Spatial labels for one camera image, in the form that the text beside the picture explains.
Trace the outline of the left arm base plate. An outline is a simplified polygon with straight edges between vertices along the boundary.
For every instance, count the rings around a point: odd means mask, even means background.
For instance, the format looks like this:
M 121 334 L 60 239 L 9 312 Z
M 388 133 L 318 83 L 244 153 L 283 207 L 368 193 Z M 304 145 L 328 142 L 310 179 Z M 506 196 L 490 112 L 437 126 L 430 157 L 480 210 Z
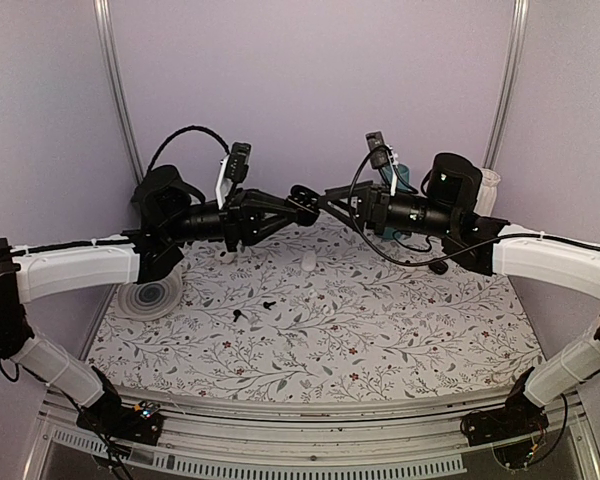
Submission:
M 101 398 L 82 409 L 76 425 L 102 436 L 156 446 L 164 425 L 159 410 L 160 406 L 151 402 L 128 407 L 120 401 Z

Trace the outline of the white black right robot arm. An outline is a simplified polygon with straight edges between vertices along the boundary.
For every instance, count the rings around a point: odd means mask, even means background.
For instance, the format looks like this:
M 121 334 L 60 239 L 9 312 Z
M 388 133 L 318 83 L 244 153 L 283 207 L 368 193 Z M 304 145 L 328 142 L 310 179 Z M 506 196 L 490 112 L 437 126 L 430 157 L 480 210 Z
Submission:
M 385 228 L 437 237 L 446 259 L 467 271 L 533 279 L 600 300 L 600 244 L 526 229 L 474 211 L 481 171 L 453 153 L 439 153 L 420 195 L 353 180 L 318 204 L 357 233 Z M 576 340 L 525 372 L 497 415 L 497 427 L 517 436 L 560 394 L 600 372 L 600 315 Z

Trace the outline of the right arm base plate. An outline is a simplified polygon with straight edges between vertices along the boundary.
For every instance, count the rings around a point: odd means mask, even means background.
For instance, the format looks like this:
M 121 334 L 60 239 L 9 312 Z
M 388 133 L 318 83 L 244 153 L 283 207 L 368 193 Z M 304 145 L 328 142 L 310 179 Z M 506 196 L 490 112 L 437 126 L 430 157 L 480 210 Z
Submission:
M 548 418 L 542 410 L 527 413 L 501 407 L 472 411 L 463 416 L 460 431 L 470 446 L 478 446 L 541 432 L 548 426 Z

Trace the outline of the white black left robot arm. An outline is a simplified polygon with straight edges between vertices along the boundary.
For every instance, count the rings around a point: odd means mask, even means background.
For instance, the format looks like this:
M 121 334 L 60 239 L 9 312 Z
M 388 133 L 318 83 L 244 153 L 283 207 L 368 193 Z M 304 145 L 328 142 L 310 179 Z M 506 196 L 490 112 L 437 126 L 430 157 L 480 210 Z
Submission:
M 149 172 L 132 196 L 137 230 L 107 238 L 39 247 L 13 247 L 0 238 L 0 360 L 10 360 L 84 408 L 108 434 L 128 426 L 128 412 L 103 374 L 70 355 L 26 319 L 26 304 L 102 285 L 147 284 L 166 278 L 195 241 L 220 241 L 229 251 L 252 246 L 282 228 L 311 226 L 319 216 L 316 192 L 295 186 L 285 199 L 220 181 L 206 200 L 173 165 Z

